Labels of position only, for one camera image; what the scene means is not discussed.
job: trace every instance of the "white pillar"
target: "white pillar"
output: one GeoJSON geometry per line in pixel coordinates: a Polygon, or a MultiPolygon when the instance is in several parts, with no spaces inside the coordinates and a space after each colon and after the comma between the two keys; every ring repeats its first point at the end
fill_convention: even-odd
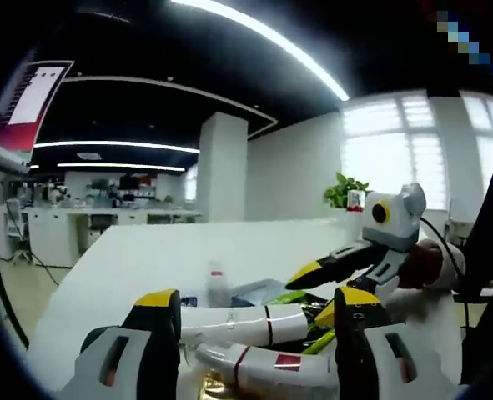
{"type": "Polygon", "coordinates": [[[164,200],[167,196],[172,196],[175,203],[181,203],[183,201],[181,182],[181,177],[167,173],[158,174],[153,183],[155,185],[155,197],[164,200]]]}
{"type": "Polygon", "coordinates": [[[483,202],[483,177],[475,132],[460,97],[430,97],[445,151],[451,216],[473,222],[483,202]]]}
{"type": "Polygon", "coordinates": [[[202,125],[196,208],[205,222],[243,221],[248,122],[221,112],[202,125]]]}

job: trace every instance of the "ceiling light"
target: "ceiling light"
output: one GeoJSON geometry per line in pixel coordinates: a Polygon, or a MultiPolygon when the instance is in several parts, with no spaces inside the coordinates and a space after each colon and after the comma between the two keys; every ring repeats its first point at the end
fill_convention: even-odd
{"type": "Polygon", "coordinates": [[[99,167],[99,168],[142,168],[142,169],[162,169],[164,171],[185,171],[182,167],[165,167],[163,165],[145,164],[118,164],[115,162],[61,162],[58,167],[99,167]]]}
{"type": "Polygon", "coordinates": [[[136,148],[161,148],[163,150],[174,150],[176,152],[196,153],[199,154],[197,148],[171,146],[168,144],[154,144],[144,142],[122,142],[116,140],[72,140],[68,142],[44,142],[35,143],[35,148],[53,148],[56,146],[131,146],[136,148]]]}
{"type": "Polygon", "coordinates": [[[212,0],[172,0],[173,3],[183,4],[185,6],[191,6],[200,8],[210,13],[218,14],[222,17],[229,18],[236,23],[240,23],[247,28],[257,32],[259,35],[264,36],[271,42],[277,44],[283,48],[287,53],[296,58],[302,64],[304,64],[314,75],[316,75],[335,95],[342,101],[348,100],[348,95],[343,88],[319,65],[306,54],[303,50],[296,47],[289,39],[281,36],[271,27],[259,22],[258,20],[243,14],[231,7],[224,6],[218,2],[212,0]]]}

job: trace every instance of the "white desk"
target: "white desk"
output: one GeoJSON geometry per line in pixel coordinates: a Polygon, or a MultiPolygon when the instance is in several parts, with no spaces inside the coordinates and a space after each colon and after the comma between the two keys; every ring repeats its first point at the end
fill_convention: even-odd
{"type": "MultiPolygon", "coordinates": [[[[28,207],[20,210],[20,213],[28,215],[29,241],[38,259],[48,266],[68,268],[73,267],[80,257],[80,239],[88,236],[88,222],[80,217],[95,214],[115,215],[119,225],[134,225],[148,223],[148,216],[201,215],[201,212],[183,209],[93,207],[28,207]]],[[[12,255],[7,238],[7,222],[7,208],[0,206],[1,258],[10,258],[12,255]]]]}
{"type": "MultiPolygon", "coordinates": [[[[31,337],[29,367],[46,388],[62,388],[88,332],[121,324],[145,293],[203,290],[210,260],[222,262],[233,286],[286,281],[344,243],[345,230],[333,220],[111,227],[52,295],[31,337]]],[[[325,284],[311,292],[330,298],[334,289],[325,284]]]]}

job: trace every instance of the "cabinet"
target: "cabinet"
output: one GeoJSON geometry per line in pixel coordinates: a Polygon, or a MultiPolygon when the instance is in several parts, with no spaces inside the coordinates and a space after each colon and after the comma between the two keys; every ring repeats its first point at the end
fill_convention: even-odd
{"type": "Polygon", "coordinates": [[[0,210],[0,258],[9,259],[12,256],[13,250],[7,235],[7,215],[0,210]]]}
{"type": "Polygon", "coordinates": [[[118,225],[144,225],[148,223],[148,214],[145,212],[119,212],[118,225]]]}
{"type": "Polygon", "coordinates": [[[73,216],[58,210],[33,209],[28,213],[28,224],[31,250],[44,265],[74,266],[79,251],[73,216]]]}

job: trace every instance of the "red sign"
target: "red sign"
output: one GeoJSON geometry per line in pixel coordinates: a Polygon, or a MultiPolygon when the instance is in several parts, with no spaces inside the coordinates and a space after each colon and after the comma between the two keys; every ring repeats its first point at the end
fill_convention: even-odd
{"type": "Polygon", "coordinates": [[[292,354],[279,354],[274,368],[283,369],[284,371],[299,371],[299,364],[302,361],[302,357],[294,356],[292,354]]]}

